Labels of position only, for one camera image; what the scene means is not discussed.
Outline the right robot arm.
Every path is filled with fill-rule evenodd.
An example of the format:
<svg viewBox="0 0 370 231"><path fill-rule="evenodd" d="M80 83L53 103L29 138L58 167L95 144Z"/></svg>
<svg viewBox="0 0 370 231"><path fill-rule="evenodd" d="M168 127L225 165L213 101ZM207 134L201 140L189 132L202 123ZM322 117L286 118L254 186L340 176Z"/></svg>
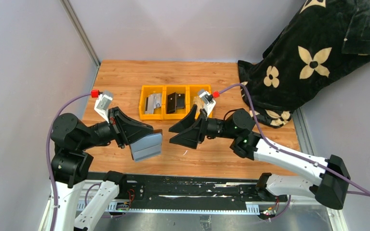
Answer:
<svg viewBox="0 0 370 231"><path fill-rule="evenodd" d="M245 109L236 109L227 119L209 118L197 106L169 128L175 135L172 144L196 149L205 139L231 139L230 149L237 156L267 162L294 173L281 176L263 173L255 191L263 200L281 195L314 198L321 205L341 210L344 207L350 175L343 159L336 155L317 157L289 149L254 132L255 122Z"/></svg>

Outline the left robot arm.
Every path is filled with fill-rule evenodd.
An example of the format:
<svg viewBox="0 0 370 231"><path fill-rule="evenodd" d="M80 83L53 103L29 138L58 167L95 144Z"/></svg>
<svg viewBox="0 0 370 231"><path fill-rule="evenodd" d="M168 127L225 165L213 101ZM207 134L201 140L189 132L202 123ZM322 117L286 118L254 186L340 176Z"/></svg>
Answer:
<svg viewBox="0 0 370 231"><path fill-rule="evenodd" d="M143 160L160 150L160 142L152 139L161 133L151 125L126 116L118 107L106 112L104 122L85 125L72 113L58 115L49 130L54 143L54 157L49 163L52 183L50 231L91 231L103 216L112 200L126 201L122 211L140 198L140 193L127 182L127 176L116 171L106 173L99 189L85 206L79 218L75 217L80 193L85 186L93 156L87 151L93 147L115 142L119 148L129 147L134 160Z"/></svg>

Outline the gold credit card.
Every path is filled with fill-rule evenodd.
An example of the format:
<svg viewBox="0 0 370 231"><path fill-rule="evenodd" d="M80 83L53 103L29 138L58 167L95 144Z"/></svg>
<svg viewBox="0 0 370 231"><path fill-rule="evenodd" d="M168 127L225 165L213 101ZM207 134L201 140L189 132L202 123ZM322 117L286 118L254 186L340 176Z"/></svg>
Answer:
<svg viewBox="0 0 370 231"><path fill-rule="evenodd" d="M193 104L197 106L198 113L203 109L208 114L210 102L207 99L207 95L195 96L193 99Z"/></svg>

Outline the brown leather card holder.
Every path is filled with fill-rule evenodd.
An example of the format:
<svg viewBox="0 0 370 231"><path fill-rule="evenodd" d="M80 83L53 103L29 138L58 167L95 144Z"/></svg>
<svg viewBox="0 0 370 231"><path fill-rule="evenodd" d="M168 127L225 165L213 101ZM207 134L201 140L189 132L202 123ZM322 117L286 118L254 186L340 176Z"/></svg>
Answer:
<svg viewBox="0 0 370 231"><path fill-rule="evenodd" d="M133 144L130 144L133 161L140 162L160 155L162 153L162 141L162 130L157 129L152 134L146 135Z"/></svg>

